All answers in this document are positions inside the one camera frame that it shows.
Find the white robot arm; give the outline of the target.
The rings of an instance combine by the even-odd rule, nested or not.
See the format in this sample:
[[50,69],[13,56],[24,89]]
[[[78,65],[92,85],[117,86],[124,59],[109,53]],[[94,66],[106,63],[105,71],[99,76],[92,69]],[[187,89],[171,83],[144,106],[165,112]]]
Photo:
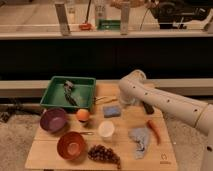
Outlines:
[[200,171],[213,171],[213,105],[146,86],[146,75],[134,70],[119,80],[119,102],[132,105],[143,101],[171,114],[207,136]]

